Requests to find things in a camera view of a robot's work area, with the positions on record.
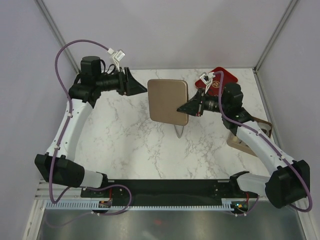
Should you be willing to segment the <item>steel tongs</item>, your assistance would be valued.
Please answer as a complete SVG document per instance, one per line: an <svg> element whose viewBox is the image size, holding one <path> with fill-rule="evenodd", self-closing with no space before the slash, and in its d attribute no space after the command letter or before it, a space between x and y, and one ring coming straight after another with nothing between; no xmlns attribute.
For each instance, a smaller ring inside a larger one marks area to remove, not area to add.
<svg viewBox="0 0 320 240"><path fill-rule="evenodd" d="M176 136L179 139L183 136L184 128L185 127L183 125L174 125L174 130L175 130Z"/></svg>

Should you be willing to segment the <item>beige box lid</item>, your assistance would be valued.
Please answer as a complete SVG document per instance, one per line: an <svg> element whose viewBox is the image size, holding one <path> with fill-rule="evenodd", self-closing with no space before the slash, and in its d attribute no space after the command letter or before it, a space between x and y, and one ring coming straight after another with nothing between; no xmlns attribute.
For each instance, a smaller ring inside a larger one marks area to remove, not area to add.
<svg viewBox="0 0 320 240"><path fill-rule="evenodd" d="M149 116L152 121L185 126L189 116L177 109L189 100L188 83L177 79L150 79L147 82Z"/></svg>

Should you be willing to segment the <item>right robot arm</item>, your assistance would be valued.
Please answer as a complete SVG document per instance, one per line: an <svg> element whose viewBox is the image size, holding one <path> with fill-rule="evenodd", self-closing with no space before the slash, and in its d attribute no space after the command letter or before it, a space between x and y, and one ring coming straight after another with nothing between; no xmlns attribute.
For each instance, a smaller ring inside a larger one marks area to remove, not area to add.
<svg viewBox="0 0 320 240"><path fill-rule="evenodd" d="M310 166L305 160L294 160L263 132L243 107L243 93L239 84L226 84L215 97L200 88L177 111L195 117L202 116L205 111L220 113L223 125L244 142L268 170L269 177L249 172L236 174L236 180L228 185L233 197L241 197L246 192L255 193L267 197L278 209L307 198L309 205L304 211L311 210Z"/></svg>

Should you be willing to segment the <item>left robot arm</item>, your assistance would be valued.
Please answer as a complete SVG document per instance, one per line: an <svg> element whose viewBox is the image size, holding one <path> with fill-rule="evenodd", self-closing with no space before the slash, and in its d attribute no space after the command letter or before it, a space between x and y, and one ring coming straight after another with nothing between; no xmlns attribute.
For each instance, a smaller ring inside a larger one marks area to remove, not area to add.
<svg viewBox="0 0 320 240"><path fill-rule="evenodd" d="M37 154L34 163L47 183L78 188L89 187L98 197L105 197L110 186L106 175L86 170L75 163L76 148L84 124L102 92L116 91L121 96L147 92L128 67L102 72L106 64L98 56L85 56L80 73L68 91L66 110L58 132L45 154Z"/></svg>

